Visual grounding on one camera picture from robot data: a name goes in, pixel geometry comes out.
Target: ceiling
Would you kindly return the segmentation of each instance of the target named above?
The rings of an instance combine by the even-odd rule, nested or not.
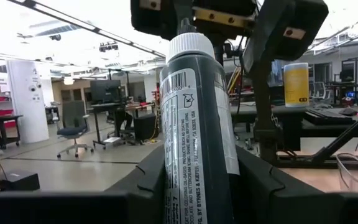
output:
[[[130,0],[37,0],[37,2],[82,21],[88,21],[152,50],[163,54],[167,51],[166,40],[133,29]],[[328,37],[344,26],[358,21],[358,0],[325,0],[325,2],[330,13],[319,31],[318,38]],[[118,43],[118,50],[100,52],[100,43],[111,40],[83,29],[60,33],[60,41],[51,40],[49,35],[36,37],[37,34],[62,27],[68,27],[68,24],[7,0],[0,0],[0,53],[32,59],[51,57],[54,62],[89,67],[103,67],[109,64],[137,66],[141,60],[155,58],[152,54],[120,43]],[[240,37],[232,43],[238,45],[239,39]]]

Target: white pillar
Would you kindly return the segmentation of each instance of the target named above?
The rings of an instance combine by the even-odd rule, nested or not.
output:
[[[41,90],[44,98],[45,106],[50,106],[50,103],[55,101],[53,97],[52,80],[50,78],[50,69],[48,65],[37,65],[37,71],[41,79]]]
[[[150,74],[144,75],[144,91],[146,95],[146,102],[154,100],[153,91],[157,90],[157,81],[155,71],[150,71]]]
[[[33,143],[49,138],[39,66],[34,62],[9,60],[6,64],[12,104],[19,119],[21,141]]]

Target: bottle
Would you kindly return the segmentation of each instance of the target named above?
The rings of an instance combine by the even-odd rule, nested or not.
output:
[[[160,74],[165,223],[234,223],[215,90],[224,70],[207,37],[183,30]]]

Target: office chair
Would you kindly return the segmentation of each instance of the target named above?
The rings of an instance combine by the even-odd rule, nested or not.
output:
[[[312,96],[313,103],[315,103],[317,107],[322,106],[323,108],[332,108],[331,104],[333,104],[333,93],[332,90],[326,88],[324,82],[315,82],[314,86],[314,96]]]
[[[85,114],[84,102],[81,100],[69,101],[63,103],[63,128],[60,129],[57,123],[58,131],[57,134],[60,137],[66,139],[74,139],[74,145],[67,147],[66,149],[60,151],[57,154],[57,157],[60,158],[60,153],[70,152],[70,150],[75,149],[75,157],[78,158],[78,148],[83,148],[88,150],[93,148],[86,144],[77,144],[76,139],[90,131],[88,125],[88,114]]]

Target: metal frame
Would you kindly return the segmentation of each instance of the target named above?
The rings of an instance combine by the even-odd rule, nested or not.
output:
[[[281,156],[276,153],[276,157],[267,162],[281,168],[337,169],[336,157],[333,154],[357,134],[358,121],[347,128],[331,144],[313,155],[298,156],[293,151],[287,151],[288,155]],[[355,161],[344,161],[343,164],[358,169],[358,163]]]

